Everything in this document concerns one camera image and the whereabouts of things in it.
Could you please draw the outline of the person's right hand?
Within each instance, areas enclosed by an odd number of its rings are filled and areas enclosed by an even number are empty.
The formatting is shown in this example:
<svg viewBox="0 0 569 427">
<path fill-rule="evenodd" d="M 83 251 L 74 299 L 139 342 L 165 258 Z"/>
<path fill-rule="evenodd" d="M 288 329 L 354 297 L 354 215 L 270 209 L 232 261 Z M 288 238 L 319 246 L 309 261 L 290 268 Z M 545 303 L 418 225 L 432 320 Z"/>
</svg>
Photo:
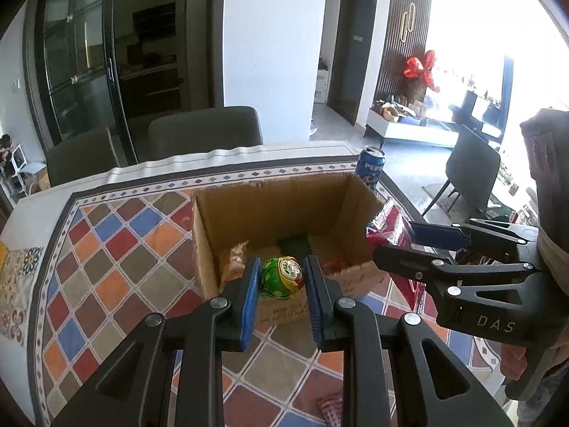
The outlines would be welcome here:
<svg viewBox="0 0 569 427">
<path fill-rule="evenodd" d="M 564 346 L 554 347 L 554 359 L 549 364 L 548 370 L 561 364 L 567 357 L 563 357 Z M 519 380 L 527 369 L 527 349 L 514 345 L 501 344 L 500 372 L 506 378 Z"/>
</svg>

